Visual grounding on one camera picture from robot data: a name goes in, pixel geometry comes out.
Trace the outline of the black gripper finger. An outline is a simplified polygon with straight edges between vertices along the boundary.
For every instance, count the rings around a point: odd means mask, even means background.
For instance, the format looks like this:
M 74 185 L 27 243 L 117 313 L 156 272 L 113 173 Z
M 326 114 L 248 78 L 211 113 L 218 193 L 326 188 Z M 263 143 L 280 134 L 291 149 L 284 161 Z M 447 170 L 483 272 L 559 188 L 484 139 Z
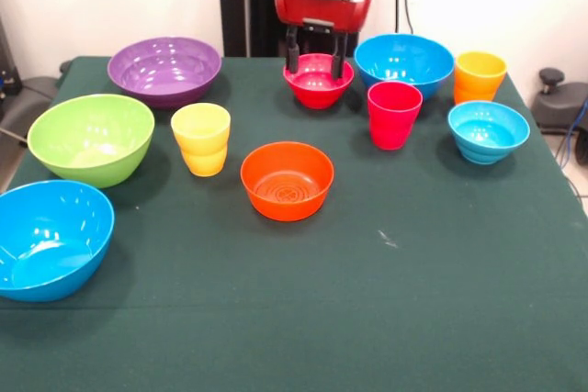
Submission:
M 299 69 L 300 47 L 298 44 L 298 27 L 287 26 L 286 32 L 286 67 L 290 73 L 297 73 Z
M 334 53 L 332 57 L 332 77 L 340 79 L 345 65 L 345 33 L 334 33 Z

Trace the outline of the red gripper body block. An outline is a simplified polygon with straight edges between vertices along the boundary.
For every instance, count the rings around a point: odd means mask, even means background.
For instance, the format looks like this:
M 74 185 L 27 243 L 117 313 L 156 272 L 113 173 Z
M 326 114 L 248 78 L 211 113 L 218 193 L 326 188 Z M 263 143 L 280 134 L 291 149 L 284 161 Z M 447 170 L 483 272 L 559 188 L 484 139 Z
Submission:
M 371 0 L 275 0 L 281 22 L 336 32 L 358 32 L 366 21 L 370 4 Z

